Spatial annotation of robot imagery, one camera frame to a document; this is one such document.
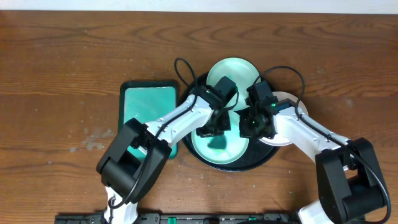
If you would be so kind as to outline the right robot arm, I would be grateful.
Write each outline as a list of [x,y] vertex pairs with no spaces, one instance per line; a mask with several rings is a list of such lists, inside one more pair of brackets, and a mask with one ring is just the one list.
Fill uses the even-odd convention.
[[300,223],[366,223],[366,215],[386,209],[391,198],[373,145],[351,140],[310,118],[300,107],[285,102],[252,108],[239,120],[244,138],[288,139],[316,165],[318,200],[298,211]]

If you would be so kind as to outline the dark green sponge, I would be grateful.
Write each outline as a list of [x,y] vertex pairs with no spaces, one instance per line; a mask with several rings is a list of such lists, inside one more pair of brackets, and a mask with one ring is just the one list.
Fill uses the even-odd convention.
[[227,147],[227,139],[225,135],[213,136],[207,146],[211,149],[224,150]]

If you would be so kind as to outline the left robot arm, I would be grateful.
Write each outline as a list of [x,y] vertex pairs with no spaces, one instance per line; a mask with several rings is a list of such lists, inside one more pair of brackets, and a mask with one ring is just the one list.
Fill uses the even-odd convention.
[[229,127],[218,120],[237,92],[236,87],[195,87],[169,114],[146,123],[127,121],[96,165],[108,194],[102,223],[134,223],[137,204],[159,178],[172,146],[198,128],[206,137],[226,131]]

